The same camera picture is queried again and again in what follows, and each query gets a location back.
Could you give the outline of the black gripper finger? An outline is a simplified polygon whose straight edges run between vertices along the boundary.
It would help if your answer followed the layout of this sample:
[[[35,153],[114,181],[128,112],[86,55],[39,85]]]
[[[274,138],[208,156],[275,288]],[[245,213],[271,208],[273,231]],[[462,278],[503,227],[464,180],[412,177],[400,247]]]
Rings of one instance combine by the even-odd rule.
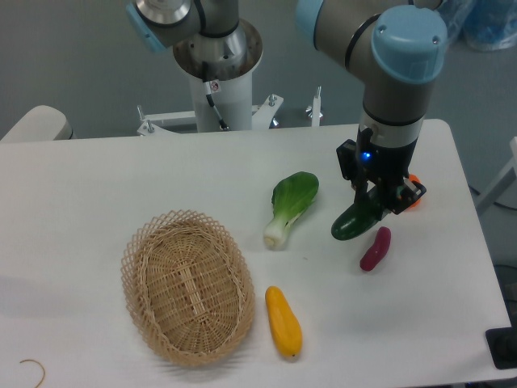
[[[397,186],[387,183],[379,183],[376,188],[380,204],[377,219],[381,221],[387,215],[397,213]]]
[[[368,181],[365,178],[356,178],[352,182],[352,188],[355,191],[354,203],[358,204],[362,202],[368,193]]]

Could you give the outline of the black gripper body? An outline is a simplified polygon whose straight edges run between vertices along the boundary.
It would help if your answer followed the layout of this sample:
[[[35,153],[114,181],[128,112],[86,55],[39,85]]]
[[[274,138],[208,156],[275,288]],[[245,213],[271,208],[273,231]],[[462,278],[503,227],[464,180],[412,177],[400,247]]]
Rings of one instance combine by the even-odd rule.
[[[408,177],[417,142],[391,148],[375,144],[373,137],[372,129],[359,130],[355,140],[348,139],[336,149],[342,176],[351,186],[356,178],[365,178],[368,191],[379,183],[397,186],[396,214],[402,213],[415,201],[415,186]],[[422,185],[422,196],[425,193]]]

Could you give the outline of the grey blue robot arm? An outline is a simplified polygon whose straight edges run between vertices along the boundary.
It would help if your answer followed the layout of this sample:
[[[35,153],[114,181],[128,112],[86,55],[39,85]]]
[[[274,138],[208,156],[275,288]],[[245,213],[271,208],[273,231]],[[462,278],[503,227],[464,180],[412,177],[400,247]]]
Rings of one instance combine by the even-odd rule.
[[[296,24],[313,47],[364,84],[355,140],[338,147],[354,203],[376,218],[398,214],[426,191],[409,165],[448,32],[437,1],[300,1]],[[250,76],[263,47],[235,1],[131,1],[130,22],[148,48],[171,50],[191,79],[201,132],[252,127]]]

